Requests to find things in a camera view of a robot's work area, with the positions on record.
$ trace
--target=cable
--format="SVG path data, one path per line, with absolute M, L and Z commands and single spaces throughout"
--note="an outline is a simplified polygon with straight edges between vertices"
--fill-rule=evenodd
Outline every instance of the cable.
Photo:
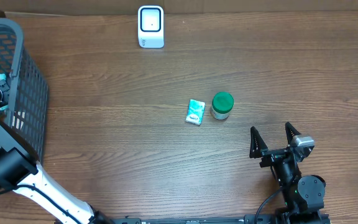
M 266 200 L 259 206 L 258 210 L 256 211 L 256 214 L 255 214 L 255 218 L 254 218 L 254 224 L 257 224 L 258 223 L 258 216 L 259 216 L 259 213 L 260 211 L 262 211 L 262 208 L 265 206 L 265 204 L 273 199 L 274 197 L 276 197 L 281 191 L 283 191 L 284 187 L 280 187 L 276 192 L 274 192 L 271 196 L 269 196 L 268 198 L 266 198 Z
M 15 187 L 11 187 L 9 189 L 5 189 L 0 191 L 0 195 L 4 194 L 4 193 L 8 193 L 12 190 L 17 190 L 21 187 L 27 187 L 28 189 L 34 190 L 36 191 L 38 194 L 40 194 L 41 196 L 43 196 L 45 199 L 47 199 L 53 206 L 55 206 L 57 209 L 59 209 L 59 211 L 61 211 L 63 214 L 65 214 L 66 216 L 70 217 L 75 223 L 77 224 L 81 224 L 80 221 L 78 221 L 73 215 L 71 215 L 70 213 L 68 213 L 66 210 L 62 209 L 61 206 L 59 206 L 56 202 L 54 202 L 48 195 L 46 195 L 45 193 L 43 193 L 40 189 L 38 189 L 37 187 L 34 187 L 32 185 L 27 185 L 27 184 L 22 184 L 22 185 L 18 185 Z
M 294 169 L 296 170 L 296 168 L 298 167 L 298 164 L 296 162 L 296 157 L 295 157 L 295 153 L 292 154 L 293 155 L 293 162 L 294 162 Z M 276 180 L 276 175 L 274 174 L 274 171 L 273 171 L 273 166 L 270 166 L 270 170 L 272 171 L 272 174 L 273 174 L 273 177 L 274 179 Z M 286 188 L 289 188 L 291 187 L 291 184 L 292 182 L 295 180 L 295 178 L 297 177 L 298 174 L 295 174 L 291 180 L 290 180 L 290 184 L 288 184 L 287 186 L 281 186 L 276 192 L 274 192 L 270 197 L 268 197 L 258 208 L 258 210 L 256 211 L 256 214 L 255 214 L 255 218 L 254 218 L 254 224 L 257 224 L 258 222 L 258 216 L 259 216 L 259 213 L 260 211 L 262 211 L 263 207 L 265 206 L 265 204 L 271 200 L 272 198 L 276 197 L 281 191 L 283 191 L 284 189 Z

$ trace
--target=cardboard wall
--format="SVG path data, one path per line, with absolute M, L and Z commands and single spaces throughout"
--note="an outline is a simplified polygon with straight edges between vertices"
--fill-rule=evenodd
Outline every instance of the cardboard wall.
M 7 18 L 29 18 L 29 17 L 56 17 L 56 16 L 67 16 L 67 15 L 28 13 L 28 12 L 5 12 L 5 16 Z
M 166 14 L 358 10 L 358 0 L 0 0 L 0 10 L 16 16 L 114 15 L 136 14 L 146 4 L 162 6 Z

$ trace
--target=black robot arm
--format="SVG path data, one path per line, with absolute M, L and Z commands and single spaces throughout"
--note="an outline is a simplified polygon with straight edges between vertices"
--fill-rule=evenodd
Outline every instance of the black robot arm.
M 270 167 L 280 186 L 286 207 L 276 209 L 274 223 L 329 223 L 328 216 L 321 215 L 324 208 L 325 181 L 317 175 L 302 177 L 298 163 L 308 157 L 314 148 L 312 137 L 302 135 L 289 122 L 285 124 L 288 145 L 269 150 L 255 127 L 251 128 L 250 158 L 261 158 L 260 167 Z

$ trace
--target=green lid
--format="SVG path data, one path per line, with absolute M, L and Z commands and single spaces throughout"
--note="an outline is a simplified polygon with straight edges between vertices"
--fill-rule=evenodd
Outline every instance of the green lid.
M 225 114 L 233 109 L 234 99 L 230 93 L 220 92 L 214 96 L 212 107 L 218 113 Z

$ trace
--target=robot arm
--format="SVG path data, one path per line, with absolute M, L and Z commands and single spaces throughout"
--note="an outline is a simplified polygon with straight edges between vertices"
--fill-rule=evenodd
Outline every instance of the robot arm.
M 42 168 L 34 149 L 0 121 L 0 193 L 13 190 L 28 197 L 67 224 L 111 221 L 68 193 Z
M 20 187 L 13 191 L 35 201 L 53 216 L 58 218 L 62 223 L 89 223 L 94 215 L 92 208 L 86 202 L 83 202 L 68 193 L 46 173 L 38 161 L 36 162 L 36 168 L 36 174 L 29 174 L 20 181 L 17 186 L 34 186 L 40 190 L 41 194 L 28 187 Z M 59 210 L 53 202 L 60 206 L 65 213 Z
M 324 208 L 325 181 L 317 175 L 301 175 L 298 163 L 308 157 L 314 148 L 312 137 L 302 135 L 289 122 L 285 124 L 288 145 L 283 149 L 269 150 L 255 127 L 251 128 L 250 158 L 261 158 L 260 167 L 270 167 L 278 181 L 285 208 L 276 209 L 275 223 L 329 223 L 326 215 L 319 210 Z M 258 209 L 254 223 L 264 206 Z

